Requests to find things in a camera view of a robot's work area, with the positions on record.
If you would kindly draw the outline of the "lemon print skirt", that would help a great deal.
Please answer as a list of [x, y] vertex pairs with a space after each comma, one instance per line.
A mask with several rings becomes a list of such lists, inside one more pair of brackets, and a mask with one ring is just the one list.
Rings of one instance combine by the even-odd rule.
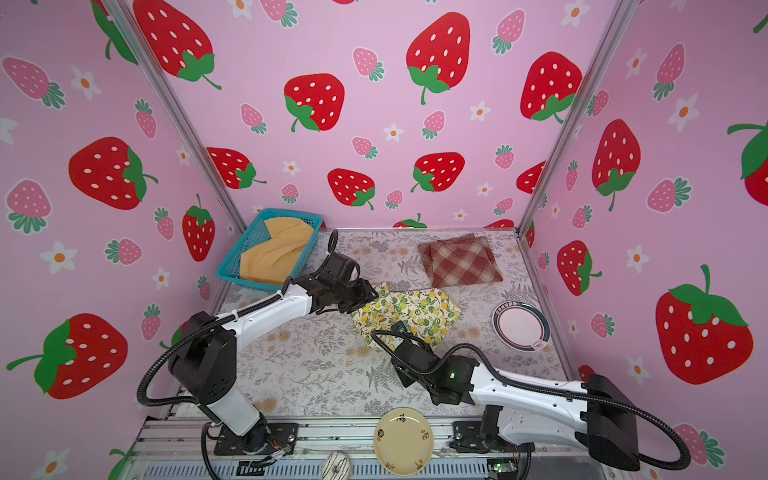
[[442, 343], [461, 316], [459, 306], [440, 289], [392, 292], [386, 283], [375, 287], [379, 297], [350, 314], [352, 322], [372, 349], [378, 345], [370, 332], [389, 330], [401, 322], [405, 331], [430, 346]]

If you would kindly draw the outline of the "red plaid skirt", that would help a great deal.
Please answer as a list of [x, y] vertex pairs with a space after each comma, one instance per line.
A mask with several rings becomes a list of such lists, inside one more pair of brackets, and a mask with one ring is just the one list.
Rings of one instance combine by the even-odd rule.
[[503, 281], [488, 238], [466, 234], [418, 245], [422, 265], [433, 288]]

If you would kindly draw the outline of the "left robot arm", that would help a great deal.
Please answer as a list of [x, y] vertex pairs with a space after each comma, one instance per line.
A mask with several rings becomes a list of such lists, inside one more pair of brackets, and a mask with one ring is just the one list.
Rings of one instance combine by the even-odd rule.
[[276, 293], [256, 303], [190, 321], [189, 330], [169, 351], [169, 371], [210, 420], [238, 437], [254, 436], [266, 421], [236, 384], [240, 351], [294, 319], [348, 314], [378, 298], [370, 281], [360, 277], [356, 261], [330, 253], [317, 270], [287, 278]]

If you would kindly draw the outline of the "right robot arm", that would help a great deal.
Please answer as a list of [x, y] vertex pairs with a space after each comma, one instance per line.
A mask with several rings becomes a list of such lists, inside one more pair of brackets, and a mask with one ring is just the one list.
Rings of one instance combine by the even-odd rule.
[[390, 355], [404, 387], [421, 385], [435, 405], [484, 406], [485, 438], [584, 447], [609, 467], [640, 469], [632, 407], [612, 398], [616, 389], [605, 379], [589, 386], [503, 372], [468, 343], [440, 357], [401, 326], [375, 330], [371, 338]]

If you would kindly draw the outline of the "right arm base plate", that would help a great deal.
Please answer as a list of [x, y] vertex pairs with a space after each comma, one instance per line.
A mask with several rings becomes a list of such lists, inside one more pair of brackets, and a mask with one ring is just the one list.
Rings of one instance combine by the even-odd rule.
[[458, 453], [487, 454], [495, 450], [493, 441], [482, 431], [481, 421], [453, 422], [448, 446]]

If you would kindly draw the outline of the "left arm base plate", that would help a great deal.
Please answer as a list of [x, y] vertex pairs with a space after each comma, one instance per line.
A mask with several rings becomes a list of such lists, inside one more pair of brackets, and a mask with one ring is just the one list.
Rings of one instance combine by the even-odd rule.
[[216, 440], [214, 454], [261, 458], [277, 452], [288, 456], [293, 454], [298, 433], [298, 423], [257, 424], [244, 436], [236, 435], [229, 427], [223, 425]]

